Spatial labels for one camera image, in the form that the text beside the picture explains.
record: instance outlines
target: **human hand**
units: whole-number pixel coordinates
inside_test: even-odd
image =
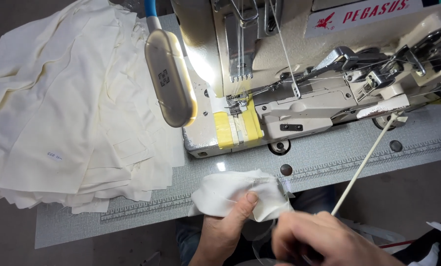
[[[282,213],[271,235],[276,258],[287,260],[295,254],[305,255],[304,244],[324,256],[322,266],[404,266],[328,212]]]
[[[257,201],[257,193],[251,191],[225,218],[205,215],[199,245],[189,266],[222,265],[234,253],[244,222],[252,214]]]

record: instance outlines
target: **fingernail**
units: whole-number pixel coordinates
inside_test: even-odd
[[[247,193],[247,201],[250,203],[255,203],[258,201],[258,195],[256,192],[250,191]]]

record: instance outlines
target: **red pegasus emblem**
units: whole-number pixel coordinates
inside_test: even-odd
[[[326,18],[321,18],[318,21],[318,24],[315,26],[315,28],[324,28],[324,29],[329,29],[329,27],[327,26],[328,23],[331,23],[332,21],[329,21],[332,16],[335,14],[335,12],[332,12],[332,14],[330,14],[328,17]]]

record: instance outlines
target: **sewing machine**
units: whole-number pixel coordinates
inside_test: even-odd
[[[382,129],[391,112],[441,104],[437,1],[172,5],[198,85],[183,128],[197,158],[264,144],[285,154],[289,139],[367,118]]]

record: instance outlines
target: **ruler markings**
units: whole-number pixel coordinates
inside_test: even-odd
[[[421,142],[418,144],[406,145],[400,152],[393,152],[391,150],[379,151],[374,153],[365,167],[377,166],[383,163],[390,163],[403,159],[410,159],[417,156],[431,154],[441,151],[441,138]],[[281,177],[276,174],[282,182],[297,183],[306,180],[312,180],[314,178],[326,177],[330,175],[336,175],[352,170],[358,169],[365,156],[347,158],[337,160],[335,162],[329,162],[320,164],[317,166],[308,166],[302,169],[294,170],[293,175],[288,177]],[[150,215],[154,213],[160,213],[168,210],[178,209],[191,205],[191,193],[185,193],[178,196],[168,197],[164,199],[154,200],[151,202],[140,202],[134,205],[112,209],[105,214],[100,215],[101,224],[106,224],[114,221],[122,221],[125,219],[131,219],[141,217],[143,215]]]

